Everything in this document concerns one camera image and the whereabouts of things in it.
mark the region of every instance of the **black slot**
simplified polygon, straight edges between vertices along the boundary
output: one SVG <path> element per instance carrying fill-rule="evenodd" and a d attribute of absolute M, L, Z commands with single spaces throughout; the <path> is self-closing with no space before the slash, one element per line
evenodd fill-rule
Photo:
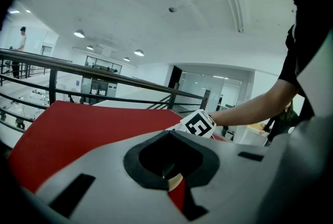
<path fill-rule="evenodd" d="M 69 218 L 95 179 L 93 176 L 80 174 L 51 202 L 50 208 Z"/>
<path fill-rule="evenodd" d="M 240 152 L 238 154 L 238 156 L 250 159 L 250 160 L 255 160 L 255 161 L 261 161 L 264 156 L 263 155 L 257 155 L 257 154 L 252 154 L 252 153 L 248 153 L 248 152 Z"/>

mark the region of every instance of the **ceiling light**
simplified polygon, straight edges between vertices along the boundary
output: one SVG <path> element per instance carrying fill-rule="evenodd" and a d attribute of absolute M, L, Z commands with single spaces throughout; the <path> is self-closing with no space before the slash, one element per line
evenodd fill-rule
<path fill-rule="evenodd" d="M 134 51 L 134 53 L 135 53 L 136 55 L 138 55 L 138 56 L 144 56 L 144 52 L 143 52 L 142 50 L 140 50 L 140 49 Z"/>
<path fill-rule="evenodd" d="M 74 35 L 79 37 L 79 38 L 84 38 L 84 32 L 83 30 L 77 30 L 74 32 Z"/>
<path fill-rule="evenodd" d="M 12 10 L 12 11 L 8 11 L 10 14 L 18 14 L 21 13 L 19 10 Z"/>

